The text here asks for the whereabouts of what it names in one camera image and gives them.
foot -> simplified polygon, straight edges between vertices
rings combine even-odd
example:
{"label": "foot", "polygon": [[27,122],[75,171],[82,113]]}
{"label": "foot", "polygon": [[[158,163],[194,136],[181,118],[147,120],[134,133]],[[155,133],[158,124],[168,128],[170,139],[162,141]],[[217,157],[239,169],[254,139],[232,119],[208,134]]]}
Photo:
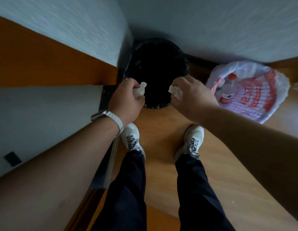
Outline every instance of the foot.
{"label": "foot", "polygon": [[182,154],[189,154],[190,156],[199,159],[198,149],[203,143],[204,130],[201,126],[192,125],[184,134],[184,146],[180,148],[174,160],[177,161]]}
{"label": "foot", "polygon": [[130,123],[124,128],[123,132],[121,133],[121,138],[128,151],[140,151],[146,160],[145,151],[139,144],[139,131],[134,123]]}

white watch strap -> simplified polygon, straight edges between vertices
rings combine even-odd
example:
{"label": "white watch strap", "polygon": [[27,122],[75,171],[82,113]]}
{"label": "white watch strap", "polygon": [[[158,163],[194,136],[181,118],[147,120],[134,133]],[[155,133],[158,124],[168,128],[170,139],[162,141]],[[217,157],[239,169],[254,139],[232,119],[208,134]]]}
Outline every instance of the white watch strap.
{"label": "white watch strap", "polygon": [[115,114],[113,114],[112,112],[110,111],[107,111],[105,113],[106,116],[110,117],[112,120],[114,120],[115,123],[117,123],[119,129],[120,129],[120,132],[119,134],[117,135],[117,137],[121,134],[121,132],[123,131],[124,127],[123,127],[123,124],[122,124],[122,121],[119,117],[117,117]]}

plastic bottle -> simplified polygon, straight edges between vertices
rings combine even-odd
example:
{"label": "plastic bottle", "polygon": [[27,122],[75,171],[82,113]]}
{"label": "plastic bottle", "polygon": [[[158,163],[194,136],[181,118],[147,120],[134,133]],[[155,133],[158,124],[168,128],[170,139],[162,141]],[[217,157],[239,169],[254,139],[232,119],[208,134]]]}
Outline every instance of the plastic bottle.
{"label": "plastic bottle", "polygon": [[229,74],[225,79],[225,84],[222,86],[222,95],[219,99],[219,103],[222,107],[226,107],[231,102],[236,92],[236,78],[237,76],[233,73]]}
{"label": "plastic bottle", "polygon": [[225,80],[222,79],[222,81],[217,85],[216,91],[214,93],[216,100],[219,100],[222,95],[222,86],[224,85]]}

piece of paper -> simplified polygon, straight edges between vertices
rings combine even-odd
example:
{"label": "piece of paper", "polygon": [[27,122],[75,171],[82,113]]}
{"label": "piece of paper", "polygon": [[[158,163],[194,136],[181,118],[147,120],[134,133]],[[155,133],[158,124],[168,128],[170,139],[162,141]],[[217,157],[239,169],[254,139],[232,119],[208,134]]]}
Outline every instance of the piece of paper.
{"label": "piece of paper", "polygon": [[140,83],[140,88],[134,88],[133,89],[133,95],[134,95],[135,99],[137,99],[141,95],[144,95],[146,86],[147,86],[147,84],[145,82],[141,82]]}
{"label": "piece of paper", "polygon": [[174,97],[176,97],[178,100],[182,100],[183,93],[180,87],[170,85],[168,92],[174,95]]}

bottle label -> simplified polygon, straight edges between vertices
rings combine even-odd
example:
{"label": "bottle label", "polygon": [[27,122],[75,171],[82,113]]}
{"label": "bottle label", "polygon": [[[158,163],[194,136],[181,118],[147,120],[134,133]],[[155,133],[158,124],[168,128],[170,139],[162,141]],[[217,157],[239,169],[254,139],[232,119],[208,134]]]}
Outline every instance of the bottle label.
{"label": "bottle label", "polygon": [[230,102],[230,100],[232,99],[232,97],[234,97],[234,93],[232,94],[226,94],[226,93],[222,93],[222,96],[220,97],[220,102],[222,104],[228,104]]}

